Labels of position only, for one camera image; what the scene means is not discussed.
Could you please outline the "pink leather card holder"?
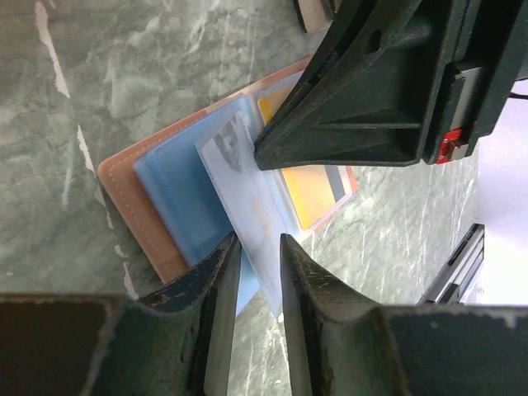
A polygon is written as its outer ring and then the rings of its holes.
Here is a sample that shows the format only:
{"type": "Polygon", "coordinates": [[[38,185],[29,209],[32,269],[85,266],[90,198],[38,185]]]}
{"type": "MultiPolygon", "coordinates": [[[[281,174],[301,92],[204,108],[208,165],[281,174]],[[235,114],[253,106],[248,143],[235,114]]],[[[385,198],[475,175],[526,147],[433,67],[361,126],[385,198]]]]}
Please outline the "pink leather card holder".
{"type": "MultiPolygon", "coordinates": [[[[254,145],[307,65],[307,59],[291,64],[99,165],[106,193],[163,282],[204,259],[227,233],[235,232],[197,152],[197,141],[225,115],[240,110],[254,145]]],[[[264,176],[280,212],[269,172],[264,176]]],[[[262,288],[243,250],[238,309],[258,291],[262,288]]]]}

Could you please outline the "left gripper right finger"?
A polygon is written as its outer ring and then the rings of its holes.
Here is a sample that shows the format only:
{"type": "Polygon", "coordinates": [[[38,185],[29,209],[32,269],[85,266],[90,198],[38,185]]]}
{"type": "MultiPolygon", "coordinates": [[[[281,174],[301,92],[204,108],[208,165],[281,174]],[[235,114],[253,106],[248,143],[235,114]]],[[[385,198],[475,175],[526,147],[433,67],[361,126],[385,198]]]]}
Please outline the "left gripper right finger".
{"type": "Polygon", "coordinates": [[[382,305],[280,238],[290,386],[295,395],[524,395],[527,311],[382,305]]]}

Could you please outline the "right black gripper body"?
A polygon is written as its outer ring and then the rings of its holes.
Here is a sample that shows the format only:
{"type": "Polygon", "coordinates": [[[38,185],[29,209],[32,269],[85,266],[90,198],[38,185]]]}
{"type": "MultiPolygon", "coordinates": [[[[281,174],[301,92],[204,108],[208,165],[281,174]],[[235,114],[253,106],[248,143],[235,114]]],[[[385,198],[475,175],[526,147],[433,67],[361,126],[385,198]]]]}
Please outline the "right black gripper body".
{"type": "Polygon", "coordinates": [[[422,159],[469,157],[490,135],[512,86],[527,76],[527,3],[470,1],[441,88],[422,159]]]}

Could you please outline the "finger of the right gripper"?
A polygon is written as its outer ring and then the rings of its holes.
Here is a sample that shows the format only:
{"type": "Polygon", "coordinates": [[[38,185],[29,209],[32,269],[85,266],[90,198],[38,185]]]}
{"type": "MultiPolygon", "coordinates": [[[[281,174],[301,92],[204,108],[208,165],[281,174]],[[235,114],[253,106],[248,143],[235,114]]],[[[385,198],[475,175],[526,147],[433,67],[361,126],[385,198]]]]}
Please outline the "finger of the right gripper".
{"type": "Polygon", "coordinates": [[[344,1],[255,145],[262,170],[422,159],[459,1],[344,1]]]}

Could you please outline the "white silver VIP card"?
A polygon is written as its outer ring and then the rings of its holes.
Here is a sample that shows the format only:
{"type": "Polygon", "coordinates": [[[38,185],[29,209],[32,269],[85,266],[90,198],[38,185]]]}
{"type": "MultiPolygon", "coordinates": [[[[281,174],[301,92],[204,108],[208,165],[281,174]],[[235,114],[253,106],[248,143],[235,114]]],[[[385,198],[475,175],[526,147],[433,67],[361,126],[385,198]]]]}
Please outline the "white silver VIP card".
{"type": "Polygon", "coordinates": [[[285,226],[253,157],[243,112],[225,115],[218,127],[197,141],[196,149],[277,317],[282,304],[280,241],[285,226]]]}

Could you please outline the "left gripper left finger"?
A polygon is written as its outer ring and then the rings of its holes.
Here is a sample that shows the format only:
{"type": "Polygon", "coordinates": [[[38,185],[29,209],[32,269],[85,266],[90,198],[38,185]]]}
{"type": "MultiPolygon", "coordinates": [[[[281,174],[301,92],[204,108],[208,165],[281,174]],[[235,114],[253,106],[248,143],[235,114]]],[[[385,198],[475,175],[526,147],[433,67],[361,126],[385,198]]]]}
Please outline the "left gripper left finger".
{"type": "Polygon", "coordinates": [[[240,268],[230,233],[141,299],[2,295],[2,394],[226,394],[240,268]]]}

